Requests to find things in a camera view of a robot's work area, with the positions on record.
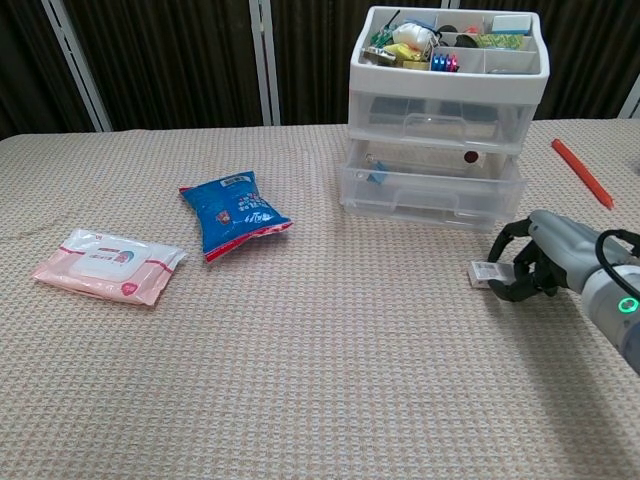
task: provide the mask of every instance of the cable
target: cable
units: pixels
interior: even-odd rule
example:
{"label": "cable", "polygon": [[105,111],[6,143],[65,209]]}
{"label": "cable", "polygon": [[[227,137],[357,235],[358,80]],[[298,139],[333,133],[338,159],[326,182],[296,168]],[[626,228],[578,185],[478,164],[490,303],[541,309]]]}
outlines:
{"label": "cable", "polygon": [[640,291],[633,287],[629,282],[622,278],[618,272],[613,268],[613,265],[609,263],[607,257],[604,255],[604,241],[609,237],[618,237],[620,240],[624,240],[627,243],[633,245],[631,255],[640,256],[640,235],[637,233],[629,232],[627,230],[605,230],[600,234],[598,240],[596,240],[596,258],[604,268],[604,271],[611,277],[611,279],[618,284],[629,295],[640,301]]}

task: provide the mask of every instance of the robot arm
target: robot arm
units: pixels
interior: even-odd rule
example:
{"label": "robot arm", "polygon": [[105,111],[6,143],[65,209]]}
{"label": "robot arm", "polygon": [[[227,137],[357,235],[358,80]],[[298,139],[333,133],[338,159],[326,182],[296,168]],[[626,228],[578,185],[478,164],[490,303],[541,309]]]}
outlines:
{"label": "robot arm", "polygon": [[[633,243],[632,253],[607,238],[610,234]],[[516,281],[505,285],[490,280],[494,293],[511,302],[540,292],[553,296],[559,287],[582,294],[587,316],[640,374],[640,267],[629,265],[632,254],[640,255],[640,236],[617,230],[600,234],[567,217],[536,210],[504,227],[488,261],[497,262],[516,237],[531,237],[514,258]]]}

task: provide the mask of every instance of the green indicator light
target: green indicator light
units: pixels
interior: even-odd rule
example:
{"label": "green indicator light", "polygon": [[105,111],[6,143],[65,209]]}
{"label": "green indicator light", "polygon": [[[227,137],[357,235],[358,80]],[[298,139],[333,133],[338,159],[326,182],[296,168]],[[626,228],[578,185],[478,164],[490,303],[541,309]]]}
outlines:
{"label": "green indicator light", "polygon": [[620,303],[618,304],[618,310],[620,310],[622,313],[633,313],[638,310],[638,306],[640,306],[640,302],[638,302],[635,298],[625,297],[620,300]]}

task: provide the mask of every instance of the wet wipes package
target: wet wipes package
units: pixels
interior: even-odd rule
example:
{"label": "wet wipes package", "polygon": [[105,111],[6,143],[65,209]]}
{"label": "wet wipes package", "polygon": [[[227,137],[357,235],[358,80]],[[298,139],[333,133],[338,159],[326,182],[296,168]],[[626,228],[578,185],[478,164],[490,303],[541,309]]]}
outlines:
{"label": "wet wipes package", "polygon": [[242,172],[198,187],[180,189],[202,226],[202,251],[207,262],[253,237],[281,232],[293,222],[261,196],[253,172]]}
{"label": "wet wipes package", "polygon": [[177,247],[78,229],[32,277],[83,295],[154,305],[184,256]]}

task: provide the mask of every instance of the yellow object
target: yellow object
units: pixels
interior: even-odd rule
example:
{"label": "yellow object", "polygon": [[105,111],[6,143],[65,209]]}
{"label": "yellow object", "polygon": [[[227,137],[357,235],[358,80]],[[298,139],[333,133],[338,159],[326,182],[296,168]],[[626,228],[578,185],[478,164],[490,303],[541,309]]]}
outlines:
{"label": "yellow object", "polygon": [[419,62],[422,60],[422,52],[414,50],[406,43],[394,43],[393,45],[387,45],[384,49],[389,53],[393,53],[396,56],[398,63],[405,60],[412,62]]}
{"label": "yellow object", "polygon": [[405,60],[402,62],[402,68],[409,68],[411,70],[429,70],[429,64],[427,62],[412,62]]}

